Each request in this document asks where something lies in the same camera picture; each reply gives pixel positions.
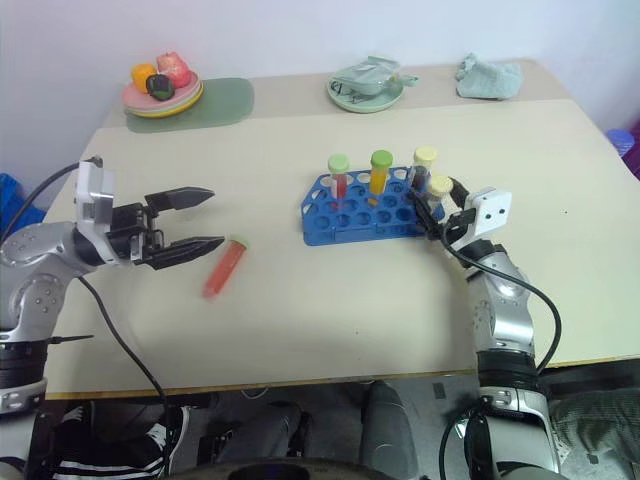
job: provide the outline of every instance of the yellow liquid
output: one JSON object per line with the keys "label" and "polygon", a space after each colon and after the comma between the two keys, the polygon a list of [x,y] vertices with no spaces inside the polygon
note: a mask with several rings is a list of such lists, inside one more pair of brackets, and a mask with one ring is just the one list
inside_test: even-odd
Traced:
{"label": "yellow liquid", "polygon": [[369,193],[382,195],[387,184],[387,168],[372,168],[369,180]]}

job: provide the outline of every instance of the pink plate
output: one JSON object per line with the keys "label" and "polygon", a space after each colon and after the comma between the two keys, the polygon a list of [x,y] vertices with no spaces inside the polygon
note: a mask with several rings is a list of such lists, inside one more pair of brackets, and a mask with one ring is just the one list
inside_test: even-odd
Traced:
{"label": "pink plate", "polygon": [[139,92],[132,82],[122,91],[122,103],[125,107],[140,111],[167,109],[174,105],[179,105],[185,99],[189,98],[189,96],[192,96],[194,92],[198,90],[199,86],[200,81],[198,75],[196,75],[195,72],[191,72],[191,80],[189,80],[189,83],[182,88],[176,88],[176,93],[173,97],[161,102],[149,94]]}

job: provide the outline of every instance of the toy fruit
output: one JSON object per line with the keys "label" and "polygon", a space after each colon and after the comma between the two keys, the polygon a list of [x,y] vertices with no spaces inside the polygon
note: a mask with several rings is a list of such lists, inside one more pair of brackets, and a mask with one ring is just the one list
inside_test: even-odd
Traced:
{"label": "toy fruit", "polygon": [[147,78],[156,73],[156,67],[150,63],[142,63],[131,69],[131,79],[139,92],[149,93],[147,91]]}
{"label": "toy fruit", "polygon": [[189,83],[191,74],[189,66],[176,52],[165,53],[156,58],[158,72],[169,77],[175,88],[184,87]]}
{"label": "toy fruit", "polygon": [[169,100],[175,93],[173,83],[169,77],[161,73],[147,78],[147,90],[149,95],[160,101]]}

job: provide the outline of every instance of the white wall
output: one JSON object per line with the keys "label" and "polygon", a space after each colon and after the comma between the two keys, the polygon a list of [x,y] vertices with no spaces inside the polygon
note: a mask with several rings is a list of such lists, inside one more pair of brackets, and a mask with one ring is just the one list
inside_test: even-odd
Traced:
{"label": "white wall", "polygon": [[640,115],[638,0],[5,0],[0,15],[0,169],[27,190],[78,160],[130,67],[167,50],[209,78],[332,71],[374,52],[531,57],[602,129]]}

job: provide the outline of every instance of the light blue cloth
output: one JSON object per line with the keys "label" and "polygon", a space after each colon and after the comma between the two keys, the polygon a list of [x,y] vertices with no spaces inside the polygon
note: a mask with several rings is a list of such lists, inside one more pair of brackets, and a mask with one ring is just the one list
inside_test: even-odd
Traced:
{"label": "light blue cloth", "polygon": [[505,100],[520,91],[522,71],[517,63],[480,62],[470,53],[458,68],[456,80],[461,97]]}

